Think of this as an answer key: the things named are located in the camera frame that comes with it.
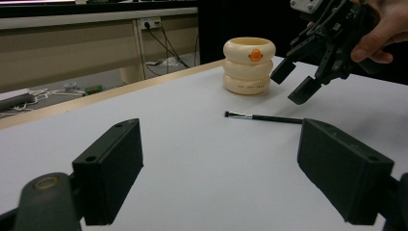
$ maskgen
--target black plastic part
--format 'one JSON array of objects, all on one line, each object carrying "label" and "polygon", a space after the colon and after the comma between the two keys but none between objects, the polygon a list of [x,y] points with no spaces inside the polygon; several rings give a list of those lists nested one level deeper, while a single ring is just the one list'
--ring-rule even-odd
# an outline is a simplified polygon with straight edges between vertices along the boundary
[{"label": "black plastic part", "polygon": [[79,227],[69,177],[66,174],[46,174],[24,187],[14,231],[77,231]]},{"label": "black plastic part", "polygon": [[297,161],[346,222],[374,224],[391,159],[328,123],[305,118]]},{"label": "black plastic part", "polygon": [[139,120],[111,127],[72,166],[86,224],[113,223],[143,167]]},{"label": "black plastic part", "polygon": [[13,209],[0,215],[0,230],[9,231],[13,230],[15,224],[15,217],[17,215],[17,209]]},{"label": "black plastic part", "polygon": [[371,59],[365,59],[357,63],[361,68],[363,68],[368,74],[377,74],[385,68],[385,64],[375,63]]},{"label": "black plastic part", "polygon": [[289,96],[293,103],[300,105],[308,101],[321,88],[321,83],[308,76]]},{"label": "black plastic part", "polygon": [[398,204],[402,216],[402,224],[408,230],[408,173],[402,175],[397,193]]},{"label": "black plastic part", "polygon": [[276,84],[282,84],[282,82],[288,77],[289,74],[296,68],[296,65],[288,59],[284,59],[273,71],[270,73],[270,79]]}]

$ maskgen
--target human hand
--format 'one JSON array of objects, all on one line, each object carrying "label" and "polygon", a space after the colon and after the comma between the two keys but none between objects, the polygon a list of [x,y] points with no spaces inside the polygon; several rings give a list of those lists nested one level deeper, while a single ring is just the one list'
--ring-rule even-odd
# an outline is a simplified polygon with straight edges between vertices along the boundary
[{"label": "human hand", "polygon": [[[350,0],[360,4],[359,0]],[[383,48],[395,42],[408,41],[408,1],[407,0],[367,0],[374,13],[375,27],[363,36],[351,51],[354,62],[366,58],[380,64],[393,61],[393,54]]]}]

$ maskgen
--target finger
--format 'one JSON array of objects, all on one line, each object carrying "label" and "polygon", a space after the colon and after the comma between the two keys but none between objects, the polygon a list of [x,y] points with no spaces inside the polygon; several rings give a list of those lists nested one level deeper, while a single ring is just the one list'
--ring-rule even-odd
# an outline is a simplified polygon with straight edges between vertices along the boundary
[{"label": "finger", "polygon": [[394,32],[381,21],[371,32],[363,36],[351,51],[351,60],[361,62],[379,50],[382,50],[392,38]]},{"label": "finger", "polygon": [[393,61],[394,57],[391,53],[378,50],[370,55],[370,59],[379,64],[389,64]]},{"label": "finger", "polygon": [[393,36],[392,41],[393,42],[408,41],[408,32],[399,33],[399,34]]}]

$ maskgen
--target cable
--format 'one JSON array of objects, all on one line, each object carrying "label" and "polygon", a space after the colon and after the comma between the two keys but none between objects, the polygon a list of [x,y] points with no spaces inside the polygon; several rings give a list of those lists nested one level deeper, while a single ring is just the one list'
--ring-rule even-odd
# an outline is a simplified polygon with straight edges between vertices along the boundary
[{"label": "cable", "polygon": [[183,64],[186,68],[190,68],[186,63],[184,63],[180,56],[177,54],[177,52],[174,50],[174,47],[171,45],[170,40],[167,37],[166,31],[165,31],[165,27],[163,26],[163,24],[161,22],[157,22],[156,24],[159,25],[160,29],[162,30],[163,35],[165,36],[165,39],[168,41],[168,44],[170,45],[171,49],[174,51],[174,54],[176,55],[177,59],[179,60],[179,62],[181,64]]},{"label": "cable", "polygon": [[167,39],[165,40],[165,45],[166,45],[166,60],[167,60],[167,65],[166,65],[166,67],[167,67],[167,74],[169,73],[168,72],[168,67],[170,66],[170,64],[169,64],[169,61],[168,61],[168,47],[167,47]]},{"label": "cable", "polygon": [[154,72],[154,71],[150,68],[150,66],[149,66],[148,64],[146,65],[146,67],[147,67],[147,69],[149,69],[153,74],[155,74],[155,75],[157,75],[157,76],[160,76],[160,74]]},{"label": "cable", "polygon": [[18,114],[19,113],[16,113],[16,114],[0,113],[0,117],[3,117],[3,116],[16,116]]},{"label": "cable", "polygon": [[27,102],[25,102],[21,107],[20,106],[14,106],[14,107],[12,107],[11,109],[14,109],[14,110],[16,110],[16,111],[18,111],[18,112],[21,112],[21,111],[32,111],[33,109],[28,109],[27,108]]},{"label": "cable", "polygon": [[38,96],[38,95],[41,95],[47,92],[48,92],[48,89],[33,90],[32,94],[33,96]]},{"label": "cable", "polygon": [[84,91],[81,90],[50,90],[48,94],[58,94],[58,95],[74,95],[74,96],[84,96],[86,95]]},{"label": "cable", "polygon": [[[150,24],[149,24],[148,26],[146,26],[146,29],[147,29],[147,31],[150,33],[150,35],[151,35],[157,42],[159,42],[159,43],[162,45],[162,47],[164,47],[164,48],[166,49],[165,45],[164,45],[161,41],[159,41],[159,39],[158,39],[155,35],[153,35],[153,33],[151,32],[151,30],[150,30]],[[168,49],[166,49],[166,50],[167,50],[171,55],[174,56],[174,59],[176,59],[179,63],[183,64],[185,68],[189,68],[177,55],[175,55],[173,52],[171,52],[171,51],[168,50]]]},{"label": "cable", "polygon": [[198,44],[198,34],[197,34],[197,38],[195,39],[195,46],[194,46],[194,66],[196,66],[195,61],[197,60],[197,44]]}]

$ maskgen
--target electrical outlet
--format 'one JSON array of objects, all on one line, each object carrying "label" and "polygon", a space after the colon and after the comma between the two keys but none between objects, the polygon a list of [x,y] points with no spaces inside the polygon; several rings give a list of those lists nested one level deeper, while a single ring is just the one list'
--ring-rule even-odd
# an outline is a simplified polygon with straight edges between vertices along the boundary
[{"label": "electrical outlet", "polygon": [[142,30],[146,30],[146,23],[150,25],[150,29],[159,27],[158,23],[161,22],[159,17],[144,17],[140,19],[140,26]]}]

